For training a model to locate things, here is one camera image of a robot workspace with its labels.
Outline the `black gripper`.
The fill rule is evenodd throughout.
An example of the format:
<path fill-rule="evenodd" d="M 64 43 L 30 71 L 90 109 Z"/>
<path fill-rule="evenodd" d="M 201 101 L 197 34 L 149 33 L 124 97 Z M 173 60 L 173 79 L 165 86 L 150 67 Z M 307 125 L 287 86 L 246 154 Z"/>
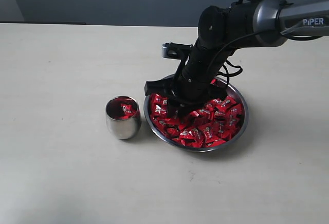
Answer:
<path fill-rule="evenodd" d="M 168 96 L 166 118 L 182 119 L 206 101 L 226 95 L 224 90 L 212 90 L 210 82 L 234 52 L 235 48 L 222 42 L 197 39 L 189 56 L 181 60 L 174 78 L 146 81 L 144 94 Z"/>

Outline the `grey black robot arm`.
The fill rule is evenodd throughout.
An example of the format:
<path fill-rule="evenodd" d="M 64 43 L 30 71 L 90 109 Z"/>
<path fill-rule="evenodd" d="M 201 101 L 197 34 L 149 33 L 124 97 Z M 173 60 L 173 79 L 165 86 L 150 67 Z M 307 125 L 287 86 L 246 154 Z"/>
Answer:
<path fill-rule="evenodd" d="M 162 56 L 179 60 L 172 77 L 148 81 L 146 96 L 168 99 L 167 115 L 186 116 L 212 99 L 225 99 L 225 87 L 212 85 L 228 58 L 242 48 L 279 47 L 287 40 L 308 41 L 328 35 L 328 0 L 290 4 L 251 0 L 221 9 L 206 8 L 193 45 L 164 43 Z"/>

